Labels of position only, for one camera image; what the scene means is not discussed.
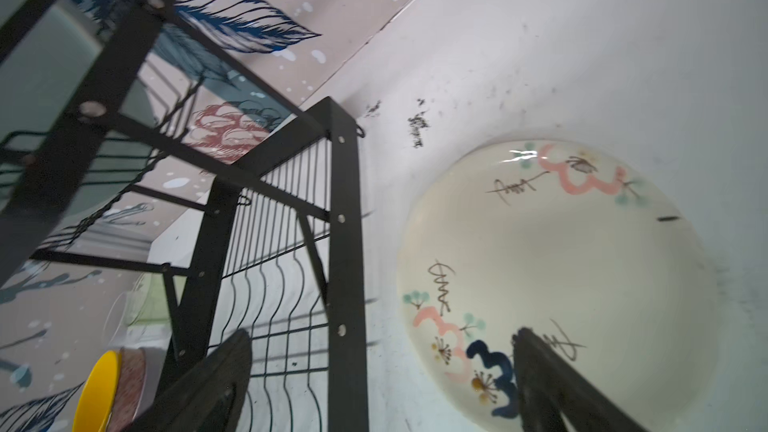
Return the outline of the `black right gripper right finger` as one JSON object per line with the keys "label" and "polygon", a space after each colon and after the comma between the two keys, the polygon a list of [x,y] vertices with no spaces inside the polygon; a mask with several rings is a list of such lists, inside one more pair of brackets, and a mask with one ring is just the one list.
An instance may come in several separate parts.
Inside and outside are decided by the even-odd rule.
{"label": "black right gripper right finger", "polygon": [[644,428],[529,328],[513,336],[518,409],[525,431],[635,431]]}

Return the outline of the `cream white plate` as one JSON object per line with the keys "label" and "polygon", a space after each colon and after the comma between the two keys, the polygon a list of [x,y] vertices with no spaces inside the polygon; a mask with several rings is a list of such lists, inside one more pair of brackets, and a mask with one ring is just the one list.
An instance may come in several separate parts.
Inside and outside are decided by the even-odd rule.
{"label": "cream white plate", "polygon": [[518,431],[513,338],[532,330],[650,431],[714,376],[714,266],[691,224],[623,162],[570,142],[477,150],[416,202],[398,256],[408,337],[487,431]]}

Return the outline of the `lilac ceramic bowl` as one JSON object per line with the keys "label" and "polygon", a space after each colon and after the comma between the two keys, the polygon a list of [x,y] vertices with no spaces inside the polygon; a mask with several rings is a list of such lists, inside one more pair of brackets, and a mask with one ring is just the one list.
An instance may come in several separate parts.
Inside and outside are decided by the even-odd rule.
{"label": "lilac ceramic bowl", "polygon": [[142,347],[141,350],[145,356],[145,374],[135,417],[142,415],[154,402],[167,356],[167,350],[159,347]]}

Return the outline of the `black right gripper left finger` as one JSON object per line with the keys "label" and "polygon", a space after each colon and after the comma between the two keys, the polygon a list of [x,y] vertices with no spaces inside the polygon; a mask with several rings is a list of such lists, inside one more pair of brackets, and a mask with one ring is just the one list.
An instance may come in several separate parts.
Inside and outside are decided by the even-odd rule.
{"label": "black right gripper left finger", "polygon": [[248,392],[251,339],[237,330],[166,390],[128,431],[234,431]]}

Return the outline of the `pale green plate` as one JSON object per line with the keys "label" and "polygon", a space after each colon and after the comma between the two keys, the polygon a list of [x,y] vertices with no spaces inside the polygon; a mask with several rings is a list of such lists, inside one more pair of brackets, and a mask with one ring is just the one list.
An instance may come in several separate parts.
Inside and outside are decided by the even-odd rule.
{"label": "pale green plate", "polygon": [[[34,150],[102,50],[95,26],[66,0],[59,0],[1,65],[1,138],[8,146]],[[144,167],[150,148],[109,135],[65,213],[81,219],[114,198]]]}

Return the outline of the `yellow bowl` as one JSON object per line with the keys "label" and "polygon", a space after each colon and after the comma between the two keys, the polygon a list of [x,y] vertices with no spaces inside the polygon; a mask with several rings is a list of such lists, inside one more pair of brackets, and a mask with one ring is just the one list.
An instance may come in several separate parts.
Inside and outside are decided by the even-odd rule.
{"label": "yellow bowl", "polygon": [[110,350],[93,366],[78,400],[72,431],[104,432],[117,393],[121,355]]}

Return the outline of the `red patterned bowl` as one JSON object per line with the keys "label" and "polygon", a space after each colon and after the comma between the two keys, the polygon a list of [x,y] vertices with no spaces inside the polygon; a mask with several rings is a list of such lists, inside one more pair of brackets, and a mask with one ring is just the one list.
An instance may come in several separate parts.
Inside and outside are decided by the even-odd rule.
{"label": "red patterned bowl", "polygon": [[107,432],[123,431],[137,416],[146,379],[146,353],[138,348],[121,348],[116,394]]}

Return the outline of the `green glass tumbler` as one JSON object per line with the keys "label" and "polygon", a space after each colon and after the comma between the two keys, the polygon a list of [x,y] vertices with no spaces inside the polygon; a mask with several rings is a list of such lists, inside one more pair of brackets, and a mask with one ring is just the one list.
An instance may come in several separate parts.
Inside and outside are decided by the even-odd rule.
{"label": "green glass tumbler", "polygon": [[165,283],[160,274],[142,274],[126,295],[123,315],[126,326],[166,325],[171,323]]}

